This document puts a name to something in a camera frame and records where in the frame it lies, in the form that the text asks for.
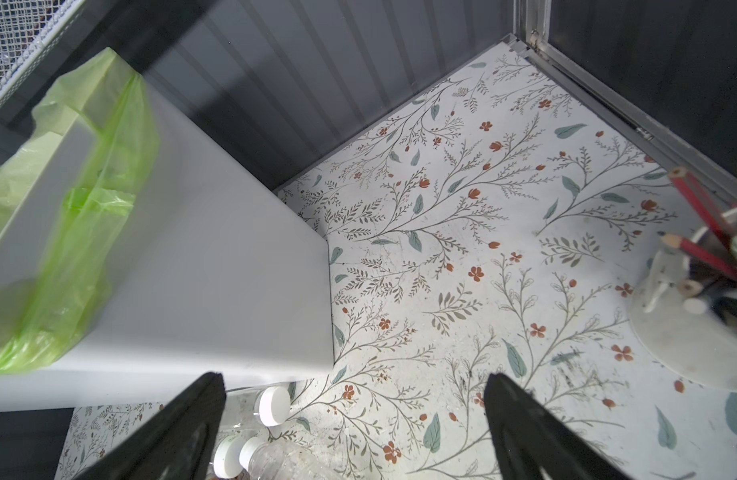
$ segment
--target floral tablecloth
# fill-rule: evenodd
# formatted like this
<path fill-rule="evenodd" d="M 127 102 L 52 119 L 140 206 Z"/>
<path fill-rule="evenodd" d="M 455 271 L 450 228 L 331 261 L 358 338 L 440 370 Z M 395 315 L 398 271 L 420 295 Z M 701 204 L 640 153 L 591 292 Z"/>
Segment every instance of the floral tablecloth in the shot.
<path fill-rule="evenodd" d="M 680 378 L 627 321 L 655 233 L 698 218 L 506 45 L 278 197 L 328 240 L 335 367 L 292 386 L 273 436 L 346 478 L 498 478 L 481 396 L 498 371 L 634 478 L 737 478 L 737 393 Z M 91 434 L 156 411 L 78 408 L 57 479 L 112 445 Z"/>

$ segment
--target dark wall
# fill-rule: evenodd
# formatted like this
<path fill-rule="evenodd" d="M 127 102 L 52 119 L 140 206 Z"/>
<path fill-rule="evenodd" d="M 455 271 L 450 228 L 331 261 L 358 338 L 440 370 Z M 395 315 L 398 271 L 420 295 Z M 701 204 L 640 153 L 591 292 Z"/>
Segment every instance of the dark wall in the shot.
<path fill-rule="evenodd" d="M 72 408 L 0 413 L 0 479 L 54 480 Z"/>
<path fill-rule="evenodd" d="M 28 135 L 47 79 L 110 45 L 273 188 L 497 42 L 511 8 L 511 0 L 86 0 L 1 110 L 0 130 Z M 13 149 L 0 145 L 0 158 Z"/>
<path fill-rule="evenodd" d="M 737 0 L 553 0 L 549 41 L 737 173 Z"/>

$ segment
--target red pencil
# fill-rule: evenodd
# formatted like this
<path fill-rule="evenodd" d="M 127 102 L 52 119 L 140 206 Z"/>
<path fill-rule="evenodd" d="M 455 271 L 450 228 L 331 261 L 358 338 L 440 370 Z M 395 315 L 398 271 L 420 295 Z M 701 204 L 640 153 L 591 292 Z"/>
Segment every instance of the red pencil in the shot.
<path fill-rule="evenodd" d="M 707 228 L 718 237 L 723 247 L 729 250 L 734 229 L 723 218 L 720 209 L 705 189 L 702 188 L 699 180 L 685 167 L 673 168 L 667 176 L 681 192 L 681 195 L 686 198 L 689 205 L 694 208 L 694 211 L 700 216 L 702 222 L 707 225 Z"/>
<path fill-rule="evenodd" d="M 661 234 L 661 235 L 662 235 L 662 242 L 665 245 L 671 246 L 672 248 L 680 249 L 686 255 L 689 255 L 690 257 L 696 260 L 699 260 L 703 264 L 708 264 L 715 270 L 718 270 L 724 276 L 737 282 L 737 269 L 727 264 L 722 258 L 719 258 L 718 256 L 711 254 L 710 252 L 708 252 L 701 246 L 695 244 L 694 242 L 686 238 L 685 236 L 675 235 L 675 234 Z"/>

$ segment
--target trash bag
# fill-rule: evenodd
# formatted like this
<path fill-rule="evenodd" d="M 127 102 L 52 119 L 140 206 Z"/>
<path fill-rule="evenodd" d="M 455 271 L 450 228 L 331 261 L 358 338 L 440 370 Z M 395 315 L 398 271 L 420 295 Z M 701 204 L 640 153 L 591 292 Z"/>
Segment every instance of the trash bag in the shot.
<path fill-rule="evenodd" d="M 51 213 L 56 222 L 36 277 L 0 289 L 0 375 L 48 366 L 83 338 L 111 293 L 107 253 L 160 147 L 142 76 L 109 48 L 59 77 L 32 115 L 32 136 L 0 167 L 0 234 L 79 116 L 96 140 Z"/>

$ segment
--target mesh net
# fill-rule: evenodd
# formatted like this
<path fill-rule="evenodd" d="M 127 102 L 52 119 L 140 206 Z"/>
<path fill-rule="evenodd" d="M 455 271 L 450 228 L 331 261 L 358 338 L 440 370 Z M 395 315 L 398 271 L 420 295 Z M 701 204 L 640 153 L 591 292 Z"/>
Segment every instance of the mesh net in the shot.
<path fill-rule="evenodd" d="M 29 56 L 47 50 L 47 33 L 71 3 L 74 0 L 0 0 L 0 91 L 15 74 L 24 78 L 29 73 L 20 67 Z"/>

